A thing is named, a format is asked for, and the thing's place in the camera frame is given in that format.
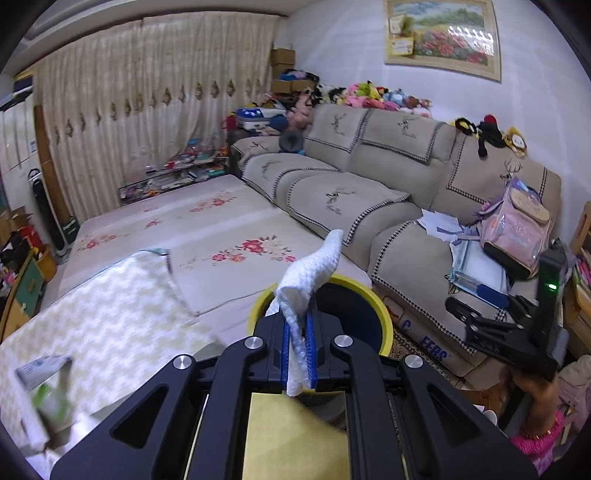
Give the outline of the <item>person right hand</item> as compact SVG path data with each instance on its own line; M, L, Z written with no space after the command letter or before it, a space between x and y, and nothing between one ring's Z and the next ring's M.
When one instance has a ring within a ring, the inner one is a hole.
M559 405L558 375L555 375L552 381L530 377L517 370L514 370L512 375L515 385L533 398L522 430L530 436L546 435L556 422L556 411Z

